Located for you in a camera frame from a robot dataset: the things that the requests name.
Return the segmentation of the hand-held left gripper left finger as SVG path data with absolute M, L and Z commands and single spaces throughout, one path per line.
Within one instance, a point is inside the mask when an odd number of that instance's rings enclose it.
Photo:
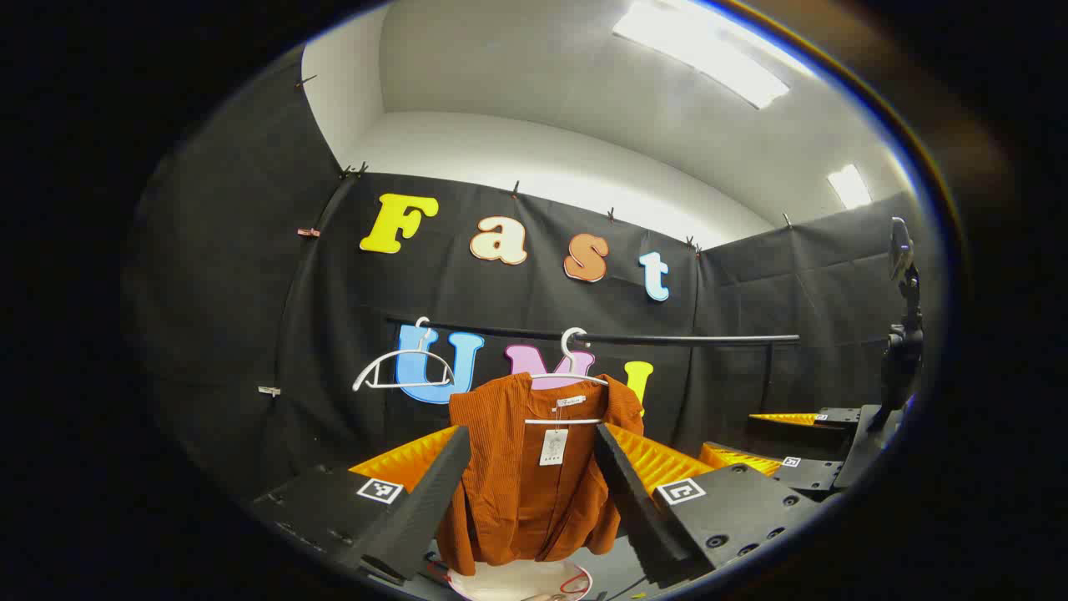
M 339 574 L 404 583 L 424 566 L 470 459 L 468 427 L 446 427 L 359 465 L 313 466 L 249 509 Z

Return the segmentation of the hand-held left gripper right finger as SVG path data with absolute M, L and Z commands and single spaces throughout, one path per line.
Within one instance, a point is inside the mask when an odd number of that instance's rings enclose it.
M 594 454 L 638 562 L 660 588 L 735 571 L 823 509 L 756 466 L 709 466 L 607 423 Z

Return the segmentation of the orange ribbed shirt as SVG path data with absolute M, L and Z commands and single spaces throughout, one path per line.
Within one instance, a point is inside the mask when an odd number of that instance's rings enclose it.
M 473 578 L 480 567 L 612 550 L 619 512 L 594 446 L 600 423 L 643 433 L 637 392 L 607 374 L 541 389 L 519 371 L 455 393 L 449 410 L 471 444 L 437 534 L 451 571 Z

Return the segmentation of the white laundry hamper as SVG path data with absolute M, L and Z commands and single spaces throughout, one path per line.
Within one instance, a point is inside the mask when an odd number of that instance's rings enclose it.
M 446 581 L 466 601 L 582 601 L 592 588 L 590 572 L 571 560 L 478 563 L 473 578 L 449 569 Z

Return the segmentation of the white clothes hanger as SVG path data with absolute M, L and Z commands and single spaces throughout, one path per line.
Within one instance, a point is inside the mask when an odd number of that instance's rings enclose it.
M 382 355 L 378 355 L 370 361 L 370 364 L 364 366 L 364 368 L 359 371 L 358 376 L 355 377 L 351 390 L 358 392 L 361 388 L 370 389 L 403 389 L 403 388 L 438 388 L 454 384 L 456 381 L 455 371 L 451 369 L 451 365 L 441 355 L 431 353 L 430 351 L 430 339 L 431 328 L 430 319 L 427 316 L 420 316 L 417 319 L 417 323 L 413 325 L 417 330 L 423 330 L 422 337 L 417 341 L 415 347 L 400 347 L 399 350 L 389 351 Z M 442 365 L 442 378 L 439 381 L 394 381 L 394 383 L 381 383 L 379 381 L 380 370 L 382 365 L 384 365 L 386 359 L 398 358 L 400 355 L 423 355 L 436 359 L 440 365 Z
M 563 332 L 560 341 L 561 351 L 568 361 L 568 368 L 572 369 L 575 366 L 576 354 L 569 346 L 569 341 L 579 335 L 585 335 L 587 331 L 583 330 L 581 327 L 568 328 Z M 575 379 L 579 381 L 594 381 L 600 385 L 609 385 L 603 379 L 598 379 L 598 377 L 587 376 L 587 374 L 579 374 L 576 371 L 553 371 L 546 374 L 531 374 L 531 380 L 541 380 L 541 379 Z M 602 423 L 602 420 L 527 420 L 527 425 L 551 425 L 551 426 L 571 426 L 571 425 L 598 425 Z

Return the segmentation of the empty white clothes hanger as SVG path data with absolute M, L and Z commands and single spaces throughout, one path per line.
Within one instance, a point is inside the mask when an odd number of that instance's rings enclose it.
M 400 347 L 399 350 L 389 351 L 382 355 L 378 355 L 370 361 L 370 364 L 364 366 L 364 368 L 359 371 L 358 376 L 355 377 L 351 390 L 358 392 L 361 388 L 370 389 L 403 389 L 403 388 L 438 388 L 454 384 L 456 381 L 455 371 L 451 369 L 451 365 L 441 355 L 431 353 L 430 351 L 430 339 L 431 328 L 430 319 L 427 316 L 420 316 L 417 319 L 417 323 L 413 325 L 417 330 L 423 330 L 422 337 L 417 341 L 415 347 Z M 423 355 L 436 359 L 440 365 L 442 365 L 442 378 L 439 381 L 394 381 L 394 383 L 381 383 L 379 381 L 380 370 L 382 365 L 384 365 L 386 359 L 398 358 L 400 355 Z

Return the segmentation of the small ceiling light panel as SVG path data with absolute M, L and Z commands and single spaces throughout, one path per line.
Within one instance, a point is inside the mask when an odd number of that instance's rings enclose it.
M 869 187 L 855 164 L 845 164 L 838 171 L 830 172 L 824 179 L 839 197 L 845 210 L 861 208 L 873 202 Z

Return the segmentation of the large ceiling light panel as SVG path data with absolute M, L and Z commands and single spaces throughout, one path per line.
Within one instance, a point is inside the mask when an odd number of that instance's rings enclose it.
M 612 33 L 704 73 L 757 110 L 790 91 L 778 75 L 725 38 L 724 27 L 704 7 L 637 0 Z

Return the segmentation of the black clothes rail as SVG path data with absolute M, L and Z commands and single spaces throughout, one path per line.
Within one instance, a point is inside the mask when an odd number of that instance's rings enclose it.
M 440 325 L 449 331 L 453 331 L 451 341 L 459 341 L 459 366 L 455 371 L 456 381 L 454 384 L 438 388 L 403 388 L 406 395 L 412 396 L 424 404 L 431 406 L 449 406 L 455 398 L 461 398 L 466 393 L 470 393 L 473 383 L 474 366 L 476 355 L 481 347 L 485 345 L 483 335 L 504 338 L 523 338 L 537 341 L 557 341 L 560 345 L 561 334 L 554 332 L 511 330 L 511 328 L 475 327 L 468 325 Z M 417 330 L 415 325 L 405 325 L 400 327 L 400 347 L 415 347 L 417 341 L 422 337 L 423 330 Z M 761 346 L 772 347 L 776 345 L 794 345 L 798 342 L 798 336 L 763 336 L 763 337 L 665 337 L 665 336 L 622 336 L 622 335 L 593 335 L 587 332 L 585 335 L 574 337 L 583 343 L 601 342 L 610 345 L 623 346 L 679 346 L 679 347 L 741 347 Z M 431 328 L 428 343 L 437 341 L 437 331 Z M 381 383 L 394 383 L 403 381 L 403 377 L 414 376 L 417 366 L 426 366 L 430 357 L 423 355 L 400 355 L 398 358 L 386 359 L 379 376 Z M 537 373 L 546 374 L 552 371 Z M 531 381 L 531 371 L 524 371 L 523 376 Z M 575 379 L 549 379 L 563 380 L 565 386 L 570 386 L 579 380 Z

